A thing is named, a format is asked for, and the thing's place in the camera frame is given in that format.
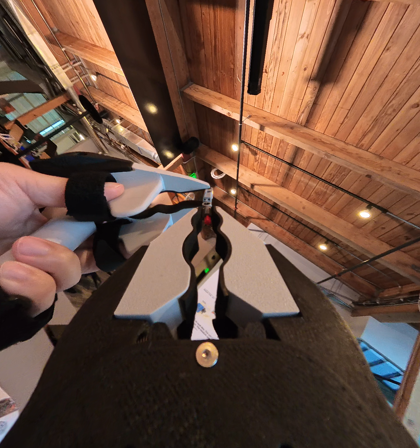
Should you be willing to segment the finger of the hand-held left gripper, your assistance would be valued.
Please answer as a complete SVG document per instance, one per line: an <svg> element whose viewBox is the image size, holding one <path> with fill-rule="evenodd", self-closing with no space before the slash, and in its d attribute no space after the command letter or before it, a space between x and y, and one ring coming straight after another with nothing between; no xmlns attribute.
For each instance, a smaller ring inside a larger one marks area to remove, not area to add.
<svg viewBox="0 0 420 448"><path fill-rule="evenodd" d="M184 217L191 209L202 205L202 201L188 200L173 205L156 204L142 213L129 218L119 233L118 248L124 258L129 258L144 245Z"/></svg>
<svg viewBox="0 0 420 448"><path fill-rule="evenodd" d="M146 187L156 193L184 193L210 188L206 181L143 164L133 164L133 172L137 186Z"/></svg>

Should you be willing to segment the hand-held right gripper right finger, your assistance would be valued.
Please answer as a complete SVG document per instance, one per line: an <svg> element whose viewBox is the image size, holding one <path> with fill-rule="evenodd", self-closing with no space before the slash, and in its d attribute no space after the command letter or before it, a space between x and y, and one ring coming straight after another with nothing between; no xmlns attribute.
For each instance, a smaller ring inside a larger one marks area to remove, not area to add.
<svg viewBox="0 0 420 448"><path fill-rule="evenodd" d="M279 339L272 320L300 310L269 250L221 207L212 227L222 261L212 321L218 339Z"/></svg>

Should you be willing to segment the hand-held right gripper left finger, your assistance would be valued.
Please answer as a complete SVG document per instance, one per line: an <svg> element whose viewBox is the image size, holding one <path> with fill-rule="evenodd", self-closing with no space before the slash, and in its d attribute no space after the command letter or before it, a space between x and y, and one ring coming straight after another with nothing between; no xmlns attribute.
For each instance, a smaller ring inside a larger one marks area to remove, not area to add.
<svg viewBox="0 0 420 448"><path fill-rule="evenodd" d="M116 318L164 323L179 339L191 339L197 308L192 259L200 231L197 207L151 242L114 311Z"/></svg>

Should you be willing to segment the small red metal connector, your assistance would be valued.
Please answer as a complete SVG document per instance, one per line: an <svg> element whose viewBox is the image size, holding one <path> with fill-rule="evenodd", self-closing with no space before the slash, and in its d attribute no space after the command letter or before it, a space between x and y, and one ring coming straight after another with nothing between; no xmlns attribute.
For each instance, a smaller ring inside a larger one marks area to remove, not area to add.
<svg viewBox="0 0 420 448"><path fill-rule="evenodd" d="M213 200L213 188L208 188L204 191L202 199L202 239L207 241L211 238L215 238L215 232L212 224L212 200Z"/></svg>

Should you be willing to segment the person's left hand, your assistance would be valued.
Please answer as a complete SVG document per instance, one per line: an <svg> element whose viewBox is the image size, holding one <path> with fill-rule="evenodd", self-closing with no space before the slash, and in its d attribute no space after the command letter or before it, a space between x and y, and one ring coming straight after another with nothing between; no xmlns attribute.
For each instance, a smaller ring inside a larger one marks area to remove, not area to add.
<svg viewBox="0 0 420 448"><path fill-rule="evenodd" d="M46 222L39 209L65 208L67 180L13 164L0 163L0 255L11 250L14 260L0 266L0 286L7 294L31 300L35 317L52 306L55 294L98 270L92 239L75 251L33 237Z"/></svg>

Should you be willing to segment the black round ceiling speaker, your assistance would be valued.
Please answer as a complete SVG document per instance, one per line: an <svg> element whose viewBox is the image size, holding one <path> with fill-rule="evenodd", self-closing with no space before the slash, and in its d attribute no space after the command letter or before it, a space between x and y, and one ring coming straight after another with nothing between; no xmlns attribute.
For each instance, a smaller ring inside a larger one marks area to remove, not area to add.
<svg viewBox="0 0 420 448"><path fill-rule="evenodd" d="M192 154L200 146L200 141L197 137L190 137L180 146L180 153L184 155Z"/></svg>

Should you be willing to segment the black round disc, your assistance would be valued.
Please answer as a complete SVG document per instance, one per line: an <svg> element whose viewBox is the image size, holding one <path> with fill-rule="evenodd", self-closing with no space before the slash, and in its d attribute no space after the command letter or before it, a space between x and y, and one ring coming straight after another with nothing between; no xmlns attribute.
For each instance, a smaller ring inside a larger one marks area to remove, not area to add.
<svg viewBox="0 0 420 448"><path fill-rule="evenodd" d="M101 125L103 123L102 117L95 106L82 94L78 95L79 102L84 107L85 111L92 117L92 119Z"/></svg>

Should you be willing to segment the white printed paper sheet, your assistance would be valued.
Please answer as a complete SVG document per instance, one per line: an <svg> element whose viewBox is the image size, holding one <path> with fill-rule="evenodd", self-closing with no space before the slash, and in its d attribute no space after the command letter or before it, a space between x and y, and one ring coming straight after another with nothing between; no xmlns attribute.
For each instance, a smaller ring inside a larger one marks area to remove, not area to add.
<svg viewBox="0 0 420 448"><path fill-rule="evenodd" d="M206 269L203 279L197 285L197 308L191 340L218 340L213 320L222 262L219 260L211 270Z"/></svg>

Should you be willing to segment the thin black hanging rod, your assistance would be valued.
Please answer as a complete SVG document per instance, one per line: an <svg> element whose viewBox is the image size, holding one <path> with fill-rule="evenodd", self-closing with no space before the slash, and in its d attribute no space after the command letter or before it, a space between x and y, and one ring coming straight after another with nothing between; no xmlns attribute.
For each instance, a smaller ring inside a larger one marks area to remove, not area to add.
<svg viewBox="0 0 420 448"><path fill-rule="evenodd" d="M241 94L240 94L240 108L239 108L239 121L238 121L238 144L237 144L237 161L236 161L236 178L235 178L235 205L234 205L234 218L237 216L237 203L238 203L238 189L239 189L239 173L241 162L241 146L242 146L242 126L243 126L243 111L244 111L244 93L245 93L245 72L246 72L246 59L247 59L247 43L248 43L248 26L250 15L250 2L245 1L244 11L244 27L243 27L243 45L242 45L242 64L241 64Z"/></svg>

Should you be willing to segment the black steel ceiling beam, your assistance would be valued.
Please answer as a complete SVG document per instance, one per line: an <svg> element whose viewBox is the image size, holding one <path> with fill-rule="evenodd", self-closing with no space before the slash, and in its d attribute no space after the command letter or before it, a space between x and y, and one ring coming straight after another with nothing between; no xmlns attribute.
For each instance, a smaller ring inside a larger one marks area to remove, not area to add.
<svg viewBox="0 0 420 448"><path fill-rule="evenodd" d="M144 0L95 0L107 36L161 164L179 154L182 140Z"/></svg>

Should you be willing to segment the black lighting track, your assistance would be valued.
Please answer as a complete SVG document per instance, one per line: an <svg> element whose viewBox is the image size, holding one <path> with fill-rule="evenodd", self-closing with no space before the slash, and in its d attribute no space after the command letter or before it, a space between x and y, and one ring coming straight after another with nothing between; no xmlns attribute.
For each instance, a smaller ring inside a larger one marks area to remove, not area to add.
<svg viewBox="0 0 420 448"><path fill-rule="evenodd" d="M267 152L267 151L265 151L265 150L255 146L255 145L251 144L251 143L248 143L247 141L245 141L243 139L241 140L241 143L246 145L249 149L254 149L254 150L256 150L256 151L258 151L258 152L260 152L260 153L262 153L264 155L267 155L267 156L273 158L276 161L279 161L282 164L285 164L285 165L287 165L287 166L289 166L289 167L291 167L291 168L293 168L293 169L295 169L297 171L300 171L303 174L306 174L306 175L310 176L311 178L317 180L318 182L322 182L322 183L324 183L324 184L326 184L326 185L328 185L328 186L330 186L330 187L332 187L332 188L334 188L334 189L336 189L336 190L338 190L338 191L340 191L340 192L342 192L344 194L347 194L347 195L353 197L354 199L360 200L362 203L365 203L369 209L375 208L375 209L379 210L381 213L384 213L385 215L390 216L391 218L396 219L397 221L400 221L401 223L406 224L406 225L408 225L408 226L410 226L410 227L420 231L420 227L419 226L415 225L414 223L412 223L410 221L407 221L407 220L401 218L400 216L397 216L397 215L393 214L392 212L390 212L388 209L384 208L381 205L373 203L372 201L370 201L368 199L365 199L365 198L359 196L358 194L352 193L349 190L347 190L345 188L342 188L342 187L336 185L333 182L330 182L330 181L328 181L328 180L326 180L326 179L324 179L324 178L322 178L320 176L317 176L316 174L313 174L313 173L311 173L311 172L309 172L309 171L307 171L307 170L305 170L305 169L303 169L303 168L301 168L301 167L299 167L299 166L297 166L297 165L295 165L295 164L293 164L293 163L291 163L289 161L286 161L286 160L284 160L284 159L282 159L282 158L280 158L280 157L278 157L278 156L276 156L274 154L271 154L271 153L269 153L269 152Z"/></svg>

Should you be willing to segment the black tube ceiling lamp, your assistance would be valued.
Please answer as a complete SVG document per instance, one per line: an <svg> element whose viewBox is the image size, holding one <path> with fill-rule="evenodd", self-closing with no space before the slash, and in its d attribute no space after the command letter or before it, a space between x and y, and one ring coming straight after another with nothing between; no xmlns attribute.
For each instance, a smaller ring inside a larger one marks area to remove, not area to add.
<svg viewBox="0 0 420 448"><path fill-rule="evenodd" d="M262 89L262 77L265 64L267 39L273 13L273 0L254 1L251 54L248 73L249 95L259 95Z"/></svg>

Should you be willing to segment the silver air duct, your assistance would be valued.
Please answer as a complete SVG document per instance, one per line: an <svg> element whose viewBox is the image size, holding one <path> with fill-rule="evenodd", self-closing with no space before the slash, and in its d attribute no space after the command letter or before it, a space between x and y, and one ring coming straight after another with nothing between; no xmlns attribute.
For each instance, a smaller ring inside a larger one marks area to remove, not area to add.
<svg viewBox="0 0 420 448"><path fill-rule="evenodd" d="M136 153L152 160L158 165L162 162L157 154L156 149L148 143L144 138L136 135L134 132L124 128L119 124L112 124L108 120L103 119L102 128L105 133L119 145L125 145Z"/></svg>

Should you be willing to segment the long black ceiling rail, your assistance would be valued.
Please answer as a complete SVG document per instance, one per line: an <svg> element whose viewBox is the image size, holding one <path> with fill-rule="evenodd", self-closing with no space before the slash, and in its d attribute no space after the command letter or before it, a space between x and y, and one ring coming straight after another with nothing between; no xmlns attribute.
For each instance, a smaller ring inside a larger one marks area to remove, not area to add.
<svg viewBox="0 0 420 448"><path fill-rule="evenodd" d="M409 246L411 246L411 245L413 245L413 244L416 244L416 243L418 243L418 242L420 242L420 236L417 237L417 238L415 238L415 239L413 239L413 240L411 240L411 241L405 242L405 243L403 243L403 244L401 244L401 245L399 245L399 246L397 246L397 247L395 247L395 248L389 249L389 250L387 250L387 251L385 251L385 252L383 252L383 253L381 253L381 254L375 255L375 256L373 256L373 257L371 257L371 258L369 258L369 259L367 259L367 260L365 260L365 261L362 261L361 263L359 263L359 264L357 264L357 265L351 266L351 267L349 267L349 268L345 268L345 269L343 269L342 271L340 271L339 273L336 273L336 274L334 274L334 275L331 275L330 277L327 277L327 278L325 278L325 279L323 279L323 280L320 280L320 281L317 282L316 284L319 285L319 284L325 283L325 282L327 282L327 281L330 281L330 280L332 280L332 279L338 279L338 278L340 278L341 276L347 274L348 272L352 272L352 271L354 271L355 269L358 269L358 268L360 268L360 267L362 267L362 266L364 266L364 265L368 265L368 264L370 264L371 262L380 260L381 258L384 258L384 257L386 257L386 256L389 256L389 255L391 255L391 254L393 254L393 253L395 253L395 252L397 252L397 251L399 251L399 250L401 250L401 249L407 248L407 247L409 247Z"/></svg>

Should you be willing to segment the wooden support post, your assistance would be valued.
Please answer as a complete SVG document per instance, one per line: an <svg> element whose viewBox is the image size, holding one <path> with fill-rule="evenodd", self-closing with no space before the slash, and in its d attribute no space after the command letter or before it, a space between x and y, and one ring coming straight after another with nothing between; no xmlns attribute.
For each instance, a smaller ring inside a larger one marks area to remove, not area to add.
<svg viewBox="0 0 420 448"><path fill-rule="evenodd" d="M393 408L413 437L417 438L420 432L420 333L395 396Z"/></svg>

